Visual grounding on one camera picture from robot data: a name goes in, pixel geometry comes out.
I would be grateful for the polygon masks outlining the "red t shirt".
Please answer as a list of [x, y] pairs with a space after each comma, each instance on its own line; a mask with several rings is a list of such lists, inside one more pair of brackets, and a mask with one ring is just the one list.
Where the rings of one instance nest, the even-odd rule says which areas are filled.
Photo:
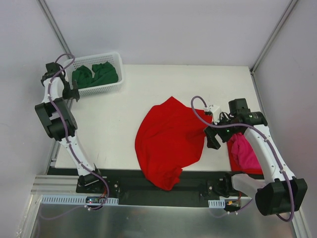
[[184, 167], [201, 158], [206, 125], [212, 118], [203, 110], [193, 112], [174, 97], [153, 106], [135, 138], [139, 166], [156, 187], [169, 191], [179, 183]]
[[228, 150], [228, 157], [230, 161], [230, 167], [233, 172], [243, 172], [249, 175], [263, 175], [261, 169], [242, 169], [234, 160], [233, 154], [231, 153], [232, 149], [232, 142], [227, 142], [227, 150]]

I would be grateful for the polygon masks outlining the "white plastic basket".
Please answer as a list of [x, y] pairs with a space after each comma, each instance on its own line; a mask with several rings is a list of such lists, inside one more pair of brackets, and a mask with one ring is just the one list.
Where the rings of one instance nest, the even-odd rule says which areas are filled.
[[117, 52], [76, 58], [65, 72], [71, 85], [72, 80], [77, 83], [81, 98], [117, 91], [125, 77], [122, 59]]

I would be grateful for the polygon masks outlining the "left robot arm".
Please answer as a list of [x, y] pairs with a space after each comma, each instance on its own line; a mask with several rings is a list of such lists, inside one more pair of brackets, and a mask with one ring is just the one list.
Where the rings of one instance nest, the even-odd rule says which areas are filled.
[[77, 82], [68, 82], [65, 69], [57, 62], [46, 64], [46, 69], [41, 79], [44, 98], [35, 106], [36, 114], [48, 137], [63, 146], [74, 162], [79, 176], [77, 186], [99, 193], [105, 181], [99, 177], [95, 164], [88, 161], [77, 137], [77, 122], [66, 103], [69, 99], [80, 99]]

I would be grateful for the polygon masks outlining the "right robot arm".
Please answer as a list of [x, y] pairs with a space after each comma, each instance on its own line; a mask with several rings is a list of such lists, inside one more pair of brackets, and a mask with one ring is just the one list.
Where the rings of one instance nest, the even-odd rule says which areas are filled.
[[289, 222], [300, 209], [308, 185], [303, 178], [296, 178], [275, 146], [264, 115], [252, 112], [244, 98], [229, 103], [226, 116], [219, 106], [204, 106], [206, 115], [212, 116], [204, 132], [207, 147], [219, 149], [220, 143], [228, 142], [238, 133], [245, 136], [260, 164], [264, 182], [258, 182], [245, 173], [226, 174], [216, 186], [216, 193], [228, 197], [239, 191], [255, 200], [257, 209], [264, 215], [276, 215]]

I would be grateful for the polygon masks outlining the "folded pink t shirt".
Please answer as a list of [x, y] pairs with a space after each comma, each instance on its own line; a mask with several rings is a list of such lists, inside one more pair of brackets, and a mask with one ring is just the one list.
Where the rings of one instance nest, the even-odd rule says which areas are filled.
[[234, 134], [229, 142], [233, 143], [231, 153], [234, 160], [242, 169], [261, 169], [251, 145], [243, 134]]

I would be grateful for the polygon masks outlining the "green t shirt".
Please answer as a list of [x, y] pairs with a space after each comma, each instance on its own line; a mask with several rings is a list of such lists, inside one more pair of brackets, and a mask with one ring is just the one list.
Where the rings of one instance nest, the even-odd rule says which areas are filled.
[[119, 81], [116, 69], [108, 61], [93, 64], [91, 69], [84, 65], [80, 66], [72, 72], [72, 79], [77, 81], [79, 89], [113, 84]]

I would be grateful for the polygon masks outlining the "folded red t shirt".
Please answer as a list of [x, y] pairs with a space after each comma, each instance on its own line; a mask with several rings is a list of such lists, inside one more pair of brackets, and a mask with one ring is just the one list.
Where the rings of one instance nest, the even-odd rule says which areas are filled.
[[263, 175], [261, 169], [242, 169], [234, 160], [233, 154], [231, 153], [232, 149], [232, 142], [227, 142], [227, 150], [228, 150], [228, 157], [230, 161], [230, 167], [233, 172], [243, 172], [249, 175]]

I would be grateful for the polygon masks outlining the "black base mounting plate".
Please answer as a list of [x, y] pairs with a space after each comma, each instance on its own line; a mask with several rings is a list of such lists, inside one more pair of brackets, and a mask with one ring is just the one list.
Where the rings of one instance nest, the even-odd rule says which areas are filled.
[[164, 206], [164, 207], [207, 207], [208, 201], [218, 200], [214, 186], [228, 172], [183, 171], [180, 181], [172, 190], [158, 188], [147, 180], [140, 170], [102, 169], [107, 182], [101, 181], [88, 188], [76, 186], [76, 193], [87, 193], [99, 198], [117, 198], [120, 205]]

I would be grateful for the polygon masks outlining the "left aluminium frame post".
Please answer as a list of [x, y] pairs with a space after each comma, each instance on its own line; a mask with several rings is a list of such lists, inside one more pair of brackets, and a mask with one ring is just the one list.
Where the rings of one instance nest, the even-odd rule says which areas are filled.
[[48, 21], [55, 37], [57, 38], [57, 41], [59, 42], [61, 48], [65, 53], [70, 54], [71, 50], [63, 36], [62, 31], [60, 30], [60, 27], [55, 20], [54, 15], [52, 14], [52, 11], [50, 10], [50, 7], [46, 0], [37, 0], [38, 5], [40, 6], [46, 20]]

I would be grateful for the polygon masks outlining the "aluminium frame post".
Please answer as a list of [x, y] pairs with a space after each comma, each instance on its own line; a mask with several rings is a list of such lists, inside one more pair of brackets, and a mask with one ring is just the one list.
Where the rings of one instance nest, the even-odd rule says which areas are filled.
[[250, 74], [254, 75], [256, 70], [259, 68], [260, 64], [264, 60], [265, 56], [267, 55], [269, 49], [273, 45], [275, 39], [278, 37], [279, 33], [283, 29], [284, 25], [288, 21], [289, 17], [291, 16], [292, 12], [294, 11], [295, 7], [299, 3], [299, 0], [290, 0], [287, 4], [285, 10], [283, 11], [281, 17], [279, 18], [277, 24], [275, 25], [273, 31], [269, 35], [267, 41], [265, 42], [263, 48], [260, 51], [255, 63], [250, 68]]
[[60, 27], [55, 20], [54, 15], [52, 14], [52, 11], [50, 10], [50, 7], [46, 0], [37, 0], [38, 5], [40, 6], [46, 20], [48, 21], [55, 37], [57, 38], [57, 41], [59, 42], [61, 48], [65, 53], [70, 54], [71, 50], [63, 36], [62, 31], [60, 30]]

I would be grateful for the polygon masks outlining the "aluminium front rail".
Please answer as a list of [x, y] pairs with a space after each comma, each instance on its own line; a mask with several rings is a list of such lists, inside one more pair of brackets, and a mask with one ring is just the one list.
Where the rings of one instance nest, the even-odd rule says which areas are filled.
[[78, 173], [75, 168], [58, 168], [57, 159], [50, 160], [44, 174], [36, 175], [31, 194], [75, 194]]

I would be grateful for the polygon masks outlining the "right aluminium frame post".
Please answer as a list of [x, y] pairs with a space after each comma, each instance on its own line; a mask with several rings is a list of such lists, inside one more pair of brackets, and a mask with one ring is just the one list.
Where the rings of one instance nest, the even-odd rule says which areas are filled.
[[285, 10], [283, 11], [281, 17], [279, 18], [277, 24], [275, 25], [273, 31], [269, 35], [267, 41], [265, 42], [263, 48], [260, 51], [255, 63], [250, 68], [250, 74], [254, 75], [256, 70], [259, 68], [260, 64], [264, 60], [265, 56], [267, 55], [269, 49], [273, 45], [275, 39], [278, 37], [279, 33], [283, 29], [284, 25], [288, 21], [289, 17], [291, 16], [292, 12], [294, 11], [295, 7], [299, 3], [299, 0], [290, 0], [287, 4]]

